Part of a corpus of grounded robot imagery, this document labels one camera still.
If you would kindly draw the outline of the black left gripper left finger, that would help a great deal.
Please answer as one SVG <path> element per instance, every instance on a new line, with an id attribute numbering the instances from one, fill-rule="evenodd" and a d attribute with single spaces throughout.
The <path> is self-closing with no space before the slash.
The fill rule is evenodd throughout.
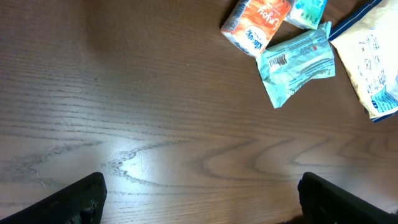
<path id="1" fill-rule="evenodd" d="M 1 220 L 1 224 L 101 222 L 107 188 L 94 172 L 43 200 Z"/>

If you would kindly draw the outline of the teal tissue pack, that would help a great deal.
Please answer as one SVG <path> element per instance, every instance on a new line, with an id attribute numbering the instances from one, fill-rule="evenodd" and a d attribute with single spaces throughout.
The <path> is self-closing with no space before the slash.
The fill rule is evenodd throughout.
<path id="1" fill-rule="evenodd" d="M 301 29 L 317 29 L 327 0 L 289 0 L 290 11 L 284 21 Z"/>

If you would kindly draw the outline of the yellow snack bag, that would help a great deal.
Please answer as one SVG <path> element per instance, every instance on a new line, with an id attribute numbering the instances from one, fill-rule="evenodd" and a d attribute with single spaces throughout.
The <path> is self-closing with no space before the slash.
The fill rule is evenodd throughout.
<path id="1" fill-rule="evenodd" d="M 332 45 L 373 122 L 397 113 L 397 0 L 373 0 L 331 30 Z"/>

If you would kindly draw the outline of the orange tissue pack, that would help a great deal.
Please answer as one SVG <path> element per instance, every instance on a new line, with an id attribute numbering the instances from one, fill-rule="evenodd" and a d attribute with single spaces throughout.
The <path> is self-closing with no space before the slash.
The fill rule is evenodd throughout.
<path id="1" fill-rule="evenodd" d="M 221 33 L 245 54 L 259 57 L 290 9 L 288 0 L 240 0 Z"/>

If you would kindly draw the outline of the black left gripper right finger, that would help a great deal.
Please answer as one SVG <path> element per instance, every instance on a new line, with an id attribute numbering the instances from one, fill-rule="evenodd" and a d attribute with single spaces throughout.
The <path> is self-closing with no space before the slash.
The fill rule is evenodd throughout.
<path id="1" fill-rule="evenodd" d="M 306 172 L 298 184 L 304 218 L 309 223 L 397 224 L 387 213 L 320 176 Z"/>

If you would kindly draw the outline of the teal wet wipe packet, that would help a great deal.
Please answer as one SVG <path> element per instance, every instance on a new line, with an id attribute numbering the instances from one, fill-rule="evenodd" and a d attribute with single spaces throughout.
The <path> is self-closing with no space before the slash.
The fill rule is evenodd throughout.
<path id="1" fill-rule="evenodd" d="M 274 108 L 310 80 L 335 76 L 335 56 L 329 43 L 331 22 L 267 48 L 256 59 L 259 74 Z"/>

